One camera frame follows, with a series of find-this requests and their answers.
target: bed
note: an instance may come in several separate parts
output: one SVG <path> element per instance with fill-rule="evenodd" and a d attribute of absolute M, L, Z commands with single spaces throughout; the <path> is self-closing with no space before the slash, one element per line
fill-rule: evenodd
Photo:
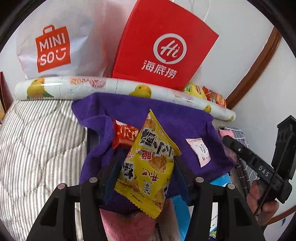
<path fill-rule="evenodd" d="M 78 124 L 71 103 L 16 100 L 5 116 L 0 130 L 0 219 L 15 240 L 26 240 L 59 183 L 79 182 L 87 131 Z M 81 240 L 81 228 L 77 237 Z"/>

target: wooden frame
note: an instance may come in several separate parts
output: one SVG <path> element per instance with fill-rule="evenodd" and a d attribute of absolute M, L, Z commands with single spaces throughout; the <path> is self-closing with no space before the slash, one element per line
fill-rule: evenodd
<path fill-rule="evenodd" d="M 256 83 L 256 81 L 261 76 L 266 66 L 270 62 L 272 56 L 274 55 L 280 40 L 281 34 L 275 27 L 273 27 L 263 50 L 259 54 L 258 58 L 255 60 L 249 72 L 245 75 L 245 77 L 239 82 L 237 87 L 227 97 L 226 103 L 228 109 L 232 109 L 233 107 L 235 107 L 235 105 L 245 96 L 245 94 Z"/>
<path fill-rule="evenodd" d="M 280 221 L 286 217 L 288 217 L 289 215 L 291 215 L 292 213 L 296 212 L 296 206 L 291 207 L 290 209 L 288 209 L 287 211 L 273 217 L 271 220 L 269 220 L 268 225 L 275 223 L 277 221 Z"/>

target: finger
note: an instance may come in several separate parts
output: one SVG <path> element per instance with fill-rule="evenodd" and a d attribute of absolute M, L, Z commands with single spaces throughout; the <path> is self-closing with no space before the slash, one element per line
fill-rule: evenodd
<path fill-rule="evenodd" d="M 275 214 L 279 209 L 279 203 L 276 200 L 267 202 L 263 205 L 262 209 L 264 212 Z"/>
<path fill-rule="evenodd" d="M 250 194 L 255 198 L 256 200 L 259 200 L 261 197 L 261 193 L 258 187 L 258 181 L 255 180 L 252 182 L 251 189 L 250 189 Z"/>
<path fill-rule="evenodd" d="M 252 213 L 255 213 L 258 204 L 257 200 L 250 193 L 247 195 L 247 204 L 249 205 Z"/>
<path fill-rule="evenodd" d="M 266 225 L 269 220 L 274 216 L 276 211 L 279 209 L 279 203 L 277 201 L 271 201 L 268 203 L 265 203 L 263 205 L 263 211 L 262 214 L 259 216 L 258 223 L 260 225 Z"/>

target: metal screw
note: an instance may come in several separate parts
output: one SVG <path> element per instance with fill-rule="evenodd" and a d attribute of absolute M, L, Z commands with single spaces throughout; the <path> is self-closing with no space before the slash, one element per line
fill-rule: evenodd
<path fill-rule="evenodd" d="M 231 190 L 235 189 L 235 185 L 232 183 L 227 184 L 227 187 Z"/>
<path fill-rule="evenodd" d="M 59 185 L 57 185 L 57 188 L 58 188 L 59 190 L 62 190 L 62 189 L 65 188 L 65 186 L 66 186 L 66 184 L 64 184 L 64 183 L 60 183 Z"/>
<path fill-rule="evenodd" d="M 204 179 L 202 177 L 195 178 L 197 183 L 203 183 Z"/>
<path fill-rule="evenodd" d="M 90 183 L 95 183 L 95 182 L 97 182 L 97 178 L 96 177 L 91 177 L 90 179 L 89 179 L 89 182 Z"/>

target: black handheld device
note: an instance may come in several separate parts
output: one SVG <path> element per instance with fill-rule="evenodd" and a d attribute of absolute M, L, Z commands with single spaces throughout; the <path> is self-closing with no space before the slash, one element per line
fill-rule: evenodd
<path fill-rule="evenodd" d="M 289 180 L 293 178 L 296 168 L 296 119 L 290 115 L 278 124 L 277 128 L 276 148 L 271 166 L 230 136 L 224 136 L 222 139 L 223 144 L 243 159 L 260 177 L 259 189 L 264 193 L 258 201 L 255 215 L 266 202 L 277 198 L 281 203 L 285 203 L 292 192 Z"/>

